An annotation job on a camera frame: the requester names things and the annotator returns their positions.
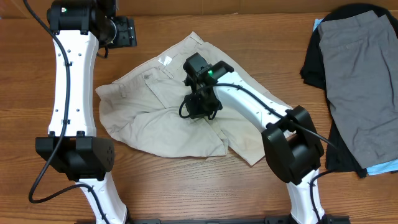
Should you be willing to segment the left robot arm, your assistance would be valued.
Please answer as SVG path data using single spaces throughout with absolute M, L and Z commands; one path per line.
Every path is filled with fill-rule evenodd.
M 96 223 L 132 222 L 111 171 L 112 140 L 98 137 L 93 114 L 93 75 L 99 49 L 136 45 L 134 22 L 116 14 L 117 0 L 54 1 L 42 27 L 52 36 L 56 79 L 52 119 L 35 150 L 46 167 L 81 189 Z

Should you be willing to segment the beige khaki shorts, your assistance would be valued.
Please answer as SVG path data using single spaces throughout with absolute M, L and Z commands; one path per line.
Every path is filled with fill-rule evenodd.
M 125 76 L 96 89 L 101 124 L 113 139 L 156 156 L 225 156 L 232 149 L 253 166 L 265 155 L 261 134 L 236 110 L 224 106 L 212 120 L 179 116 L 183 98 L 191 92 L 183 84 L 187 76 L 183 64 L 195 53 L 212 65 L 226 62 L 256 91 L 285 110 L 290 107 L 227 54 L 192 32 Z

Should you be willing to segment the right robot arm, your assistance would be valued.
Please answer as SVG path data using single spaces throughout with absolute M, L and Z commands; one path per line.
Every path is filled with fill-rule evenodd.
M 192 90 L 180 105 L 187 109 L 187 118 L 212 120 L 229 106 L 261 133 L 267 164 L 287 184 L 291 201 L 290 214 L 281 220 L 326 223 L 317 186 L 322 137 L 308 111 L 301 106 L 290 109 L 265 97 L 224 61 L 212 65 L 195 53 L 186 59 L 183 69 L 187 74 L 184 84 Z

